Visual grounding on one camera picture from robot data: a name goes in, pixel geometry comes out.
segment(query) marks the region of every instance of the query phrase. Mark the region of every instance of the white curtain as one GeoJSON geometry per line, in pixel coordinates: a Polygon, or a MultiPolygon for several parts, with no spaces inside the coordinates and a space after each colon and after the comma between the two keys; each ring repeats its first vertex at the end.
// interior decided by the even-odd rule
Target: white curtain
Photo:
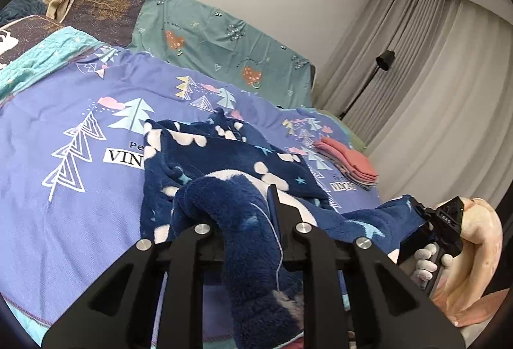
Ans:
{"type": "Polygon", "coordinates": [[[375,70],[384,50],[396,52],[389,72],[379,71],[344,123],[368,144],[415,81],[445,22],[450,0],[368,0],[318,73],[312,100],[340,115],[375,70]]]}
{"type": "Polygon", "coordinates": [[[513,26],[452,0],[419,76],[369,145],[381,198],[497,206],[513,179],[513,26]]]}

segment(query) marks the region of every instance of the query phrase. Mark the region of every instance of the floor lamp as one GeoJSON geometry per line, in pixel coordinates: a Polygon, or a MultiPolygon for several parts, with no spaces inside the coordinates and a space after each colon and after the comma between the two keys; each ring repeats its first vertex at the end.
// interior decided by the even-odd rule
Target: floor lamp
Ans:
{"type": "Polygon", "coordinates": [[[357,96],[353,99],[351,104],[347,107],[345,111],[343,111],[340,114],[340,120],[342,120],[351,110],[353,105],[357,102],[357,100],[360,98],[364,90],[367,88],[367,86],[370,84],[370,82],[373,80],[374,76],[378,72],[379,69],[382,69],[384,71],[389,71],[390,67],[392,66],[393,61],[396,59],[396,53],[394,53],[391,50],[386,50],[384,53],[382,53],[378,58],[376,58],[376,66],[374,67],[373,73],[369,76],[365,84],[363,85],[360,92],[357,94],[357,96]]]}

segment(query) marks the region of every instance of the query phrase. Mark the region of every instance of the orange heart print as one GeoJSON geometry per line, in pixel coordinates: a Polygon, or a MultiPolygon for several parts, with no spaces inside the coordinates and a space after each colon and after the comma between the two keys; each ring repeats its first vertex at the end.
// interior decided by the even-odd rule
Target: orange heart print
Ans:
{"type": "Polygon", "coordinates": [[[262,78],[262,72],[255,71],[251,67],[246,66],[242,70],[242,77],[246,83],[251,86],[252,84],[260,82],[260,79],[262,78]]]}
{"type": "Polygon", "coordinates": [[[167,46],[171,49],[183,48],[185,45],[184,37],[177,37],[172,31],[166,31],[167,46]]]}

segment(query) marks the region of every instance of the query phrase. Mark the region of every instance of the navy fleece blanket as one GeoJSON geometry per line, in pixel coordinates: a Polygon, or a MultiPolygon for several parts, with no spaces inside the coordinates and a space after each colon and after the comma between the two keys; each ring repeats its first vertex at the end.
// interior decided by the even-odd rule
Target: navy fleece blanket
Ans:
{"type": "MultiPolygon", "coordinates": [[[[268,349],[303,329],[301,276],[281,267],[281,248],[266,197],[275,184],[282,203],[333,239],[371,238],[386,253],[424,224],[405,195],[376,209],[341,215],[303,157],[269,144],[250,124],[222,109],[206,122],[144,124],[143,237],[171,240],[213,219],[226,241],[223,285],[239,349],[268,349]]],[[[345,286],[341,282],[342,292],[345,286]]]]}
{"type": "Polygon", "coordinates": [[[46,5],[42,0],[12,0],[0,10],[0,26],[29,15],[44,15],[46,5]]]}

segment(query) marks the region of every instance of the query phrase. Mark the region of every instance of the black lamp shade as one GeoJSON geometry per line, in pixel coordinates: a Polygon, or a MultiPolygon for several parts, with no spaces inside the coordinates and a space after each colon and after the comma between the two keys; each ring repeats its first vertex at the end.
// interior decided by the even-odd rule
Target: black lamp shade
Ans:
{"type": "Polygon", "coordinates": [[[384,71],[388,71],[395,59],[396,53],[390,50],[386,50],[378,58],[376,58],[376,63],[378,63],[379,68],[383,69],[384,71]]]}

